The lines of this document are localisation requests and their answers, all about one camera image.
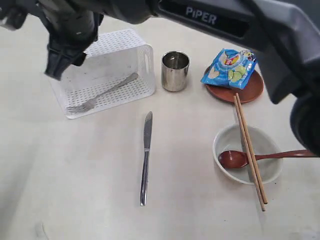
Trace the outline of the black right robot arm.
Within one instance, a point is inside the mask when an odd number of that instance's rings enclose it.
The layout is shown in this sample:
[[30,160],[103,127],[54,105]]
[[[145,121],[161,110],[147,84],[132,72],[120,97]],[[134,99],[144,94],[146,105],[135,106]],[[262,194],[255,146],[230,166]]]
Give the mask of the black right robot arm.
[[294,95],[290,126],[320,153],[320,3],[317,0],[26,0],[57,29],[65,17],[97,13],[140,24],[162,17],[256,53],[272,103]]

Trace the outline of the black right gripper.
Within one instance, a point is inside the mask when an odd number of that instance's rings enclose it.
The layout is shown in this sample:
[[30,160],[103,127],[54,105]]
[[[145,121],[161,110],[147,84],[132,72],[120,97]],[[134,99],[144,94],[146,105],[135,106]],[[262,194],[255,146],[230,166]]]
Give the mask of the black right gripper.
[[84,52],[98,40],[98,27],[104,16],[76,5],[72,0],[39,0],[49,32],[45,74],[57,81],[72,64],[80,67]]

